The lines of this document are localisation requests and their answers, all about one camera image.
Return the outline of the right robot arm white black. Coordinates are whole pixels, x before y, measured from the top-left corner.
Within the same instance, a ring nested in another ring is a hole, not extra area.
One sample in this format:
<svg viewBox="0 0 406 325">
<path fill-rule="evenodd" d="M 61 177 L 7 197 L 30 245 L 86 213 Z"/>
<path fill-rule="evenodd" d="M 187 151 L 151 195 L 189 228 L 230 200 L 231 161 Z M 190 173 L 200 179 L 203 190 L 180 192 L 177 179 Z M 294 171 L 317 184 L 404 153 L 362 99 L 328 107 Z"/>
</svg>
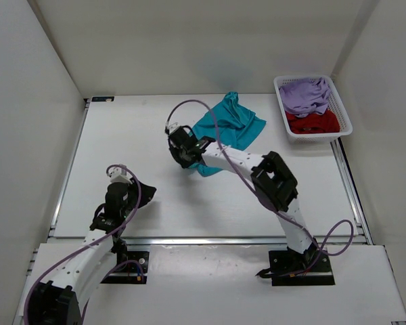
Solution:
<svg viewBox="0 0 406 325">
<path fill-rule="evenodd" d="M 235 173 L 245 180 L 258 201 L 274 212 L 286 235 L 290 262 L 300 271 L 315 262 L 317 244 L 308 231 L 298 201 L 297 179 L 276 152 L 251 154 L 204 136 L 188 126 L 165 127 L 169 150 L 183 168 L 194 163 Z"/>
</svg>

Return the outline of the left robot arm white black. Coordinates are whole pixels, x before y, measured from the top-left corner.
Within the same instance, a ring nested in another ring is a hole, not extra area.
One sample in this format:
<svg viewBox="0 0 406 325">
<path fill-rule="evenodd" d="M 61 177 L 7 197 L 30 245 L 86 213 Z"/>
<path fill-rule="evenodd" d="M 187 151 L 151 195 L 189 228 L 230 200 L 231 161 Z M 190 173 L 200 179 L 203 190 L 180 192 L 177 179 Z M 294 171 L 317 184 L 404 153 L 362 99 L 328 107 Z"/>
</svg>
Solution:
<svg viewBox="0 0 406 325">
<path fill-rule="evenodd" d="M 109 274 L 130 262 L 120 235 L 127 221 L 155 193 L 155 187 L 133 179 L 111 183 L 82 245 L 51 266 L 30 288 L 24 303 L 24 323 L 82 324 L 94 290 Z"/>
</svg>

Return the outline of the teal t shirt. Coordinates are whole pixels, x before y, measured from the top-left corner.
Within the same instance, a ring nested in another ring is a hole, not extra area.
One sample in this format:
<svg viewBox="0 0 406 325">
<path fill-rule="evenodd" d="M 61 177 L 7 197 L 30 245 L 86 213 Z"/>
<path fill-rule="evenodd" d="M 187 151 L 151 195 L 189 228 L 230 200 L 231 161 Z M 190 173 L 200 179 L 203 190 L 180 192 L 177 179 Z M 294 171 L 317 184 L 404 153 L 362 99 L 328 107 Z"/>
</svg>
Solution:
<svg viewBox="0 0 406 325">
<path fill-rule="evenodd" d="M 192 127 L 194 135 L 221 140 L 237 150 L 245 150 L 263 131 L 267 122 L 239 104 L 239 95 L 229 92 Z"/>
</svg>

